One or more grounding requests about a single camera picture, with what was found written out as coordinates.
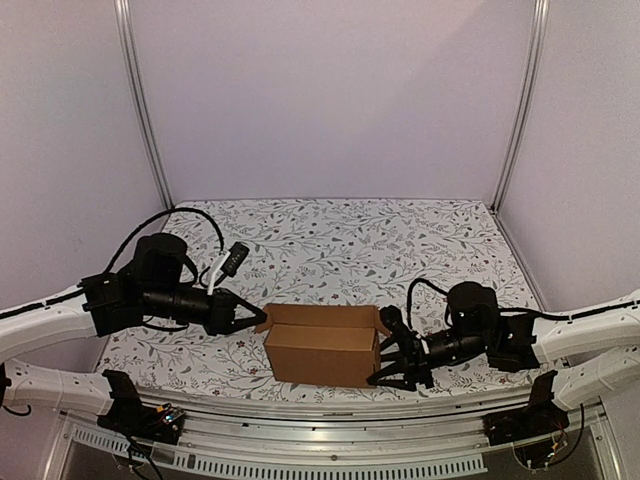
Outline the brown cardboard box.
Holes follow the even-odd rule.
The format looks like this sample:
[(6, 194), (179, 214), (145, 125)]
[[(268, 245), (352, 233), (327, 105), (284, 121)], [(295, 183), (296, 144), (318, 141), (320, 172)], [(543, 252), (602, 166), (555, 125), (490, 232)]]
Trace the brown cardboard box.
[(264, 349), (279, 382), (367, 388), (390, 331), (376, 306), (268, 304)]

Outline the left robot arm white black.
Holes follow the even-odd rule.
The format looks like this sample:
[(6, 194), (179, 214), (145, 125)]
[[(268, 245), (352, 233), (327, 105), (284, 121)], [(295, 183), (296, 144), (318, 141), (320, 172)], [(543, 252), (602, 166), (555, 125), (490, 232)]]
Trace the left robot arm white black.
[(1, 313), (1, 404), (44, 406), (111, 419), (128, 434), (148, 426), (148, 412), (124, 372), (80, 374), (36, 367), (20, 356), (71, 340), (102, 338), (141, 327), (148, 317), (209, 336), (231, 335), (265, 322), (260, 308), (225, 288), (197, 288), (181, 279), (197, 271), (179, 237), (138, 240), (132, 260), (117, 272), (84, 278), (58, 295)]

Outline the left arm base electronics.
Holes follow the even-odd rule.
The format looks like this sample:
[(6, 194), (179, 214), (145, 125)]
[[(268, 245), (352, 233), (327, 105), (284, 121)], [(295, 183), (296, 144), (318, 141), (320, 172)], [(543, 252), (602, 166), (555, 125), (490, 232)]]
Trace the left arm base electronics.
[(182, 434), (186, 412), (171, 403), (150, 407), (143, 404), (129, 376), (124, 372), (104, 370), (112, 404), (97, 417), (101, 428), (168, 445), (177, 445)]

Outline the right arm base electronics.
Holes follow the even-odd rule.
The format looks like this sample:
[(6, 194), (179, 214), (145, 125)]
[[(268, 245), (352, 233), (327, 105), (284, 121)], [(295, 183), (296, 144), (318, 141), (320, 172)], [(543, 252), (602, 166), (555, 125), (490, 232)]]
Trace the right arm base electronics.
[[(482, 418), (483, 432), (491, 446), (503, 445), (555, 433), (569, 426), (568, 414), (553, 403), (555, 370), (539, 376), (524, 407), (490, 413)], [(556, 456), (558, 442), (547, 439), (538, 444), (517, 447), (516, 460), (525, 468), (548, 467)]]

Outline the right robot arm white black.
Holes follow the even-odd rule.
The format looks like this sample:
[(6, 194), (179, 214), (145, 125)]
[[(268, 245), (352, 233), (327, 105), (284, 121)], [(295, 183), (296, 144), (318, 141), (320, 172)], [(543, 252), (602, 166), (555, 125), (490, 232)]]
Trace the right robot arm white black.
[(389, 334), (381, 345), (381, 366), (367, 378), (368, 385), (431, 388), (433, 370), (479, 356), (493, 369), (514, 373), (595, 352), (584, 363), (535, 379), (516, 422), (524, 435), (537, 436), (554, 422), (556, 411), (570, 411), (639, 379), (638, 292), (565, 313), (501, 307), (494, 289), (471, 281), (439, 293), (446, 299), (446, 327), (426, 336), (413, 329), (409, 310), (381, 309)]

